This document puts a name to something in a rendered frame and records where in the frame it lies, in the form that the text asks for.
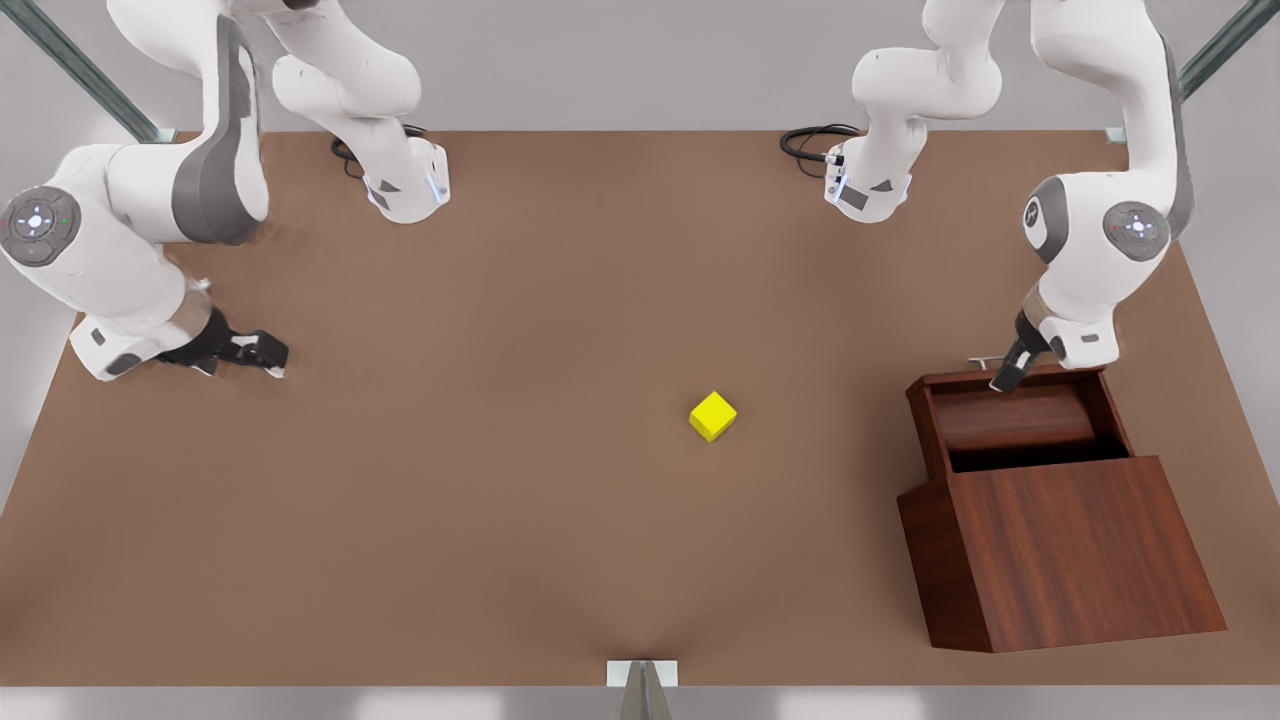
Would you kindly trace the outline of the brown wooden drawer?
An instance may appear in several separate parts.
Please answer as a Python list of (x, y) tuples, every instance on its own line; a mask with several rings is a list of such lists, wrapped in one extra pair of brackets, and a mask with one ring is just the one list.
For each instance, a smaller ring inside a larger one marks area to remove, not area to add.
[(993, 375), (923, 375), (906, 389), (929, 478), (1133, 456), (1102, 370), (1037, 366), (1009, 393)]

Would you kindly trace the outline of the brown wooden cabinet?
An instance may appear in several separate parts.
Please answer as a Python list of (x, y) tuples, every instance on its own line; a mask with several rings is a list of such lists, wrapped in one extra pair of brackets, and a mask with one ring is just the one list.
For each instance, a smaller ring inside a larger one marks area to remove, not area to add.
[(1156, 456), (951, 473), (901, 495), (899, 511), (937, 648), (1228, 626)]

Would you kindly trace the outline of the yellow cube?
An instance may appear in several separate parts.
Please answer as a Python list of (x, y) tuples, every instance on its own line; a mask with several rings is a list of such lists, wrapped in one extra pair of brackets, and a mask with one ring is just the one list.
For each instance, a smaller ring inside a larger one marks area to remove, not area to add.
[(708, 443), (719, 438), (737, 418), (737, 410), (718, 392), (710, 392), (689, 414), (689, 423)]

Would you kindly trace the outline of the silver frame post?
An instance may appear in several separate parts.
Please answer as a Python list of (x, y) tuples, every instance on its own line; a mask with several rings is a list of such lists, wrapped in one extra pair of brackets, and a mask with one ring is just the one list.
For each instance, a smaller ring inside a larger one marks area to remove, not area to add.
[(1178, 65), (1172, 55), (1169, 38), (1160, 27), (1156, 27), (1162, 44), (1175, 133), (1180, 142), (1185, 138), (1181, 105), (1277, 15), (1280, 15), (1280, 0), (1244, 0), (1222, 27), (1181, 65)]
[(177, 131), (160, 128), (70, 40), (35, 0), (0, 0), (0, 12), (50, 56), (122, 128), (141, 143), (174, 143)]
[(609, 660), (605, 664), (605, 684), (623, 689), (620, 720), (672, 720), (666, 689), (678, 685), (678, 662)]

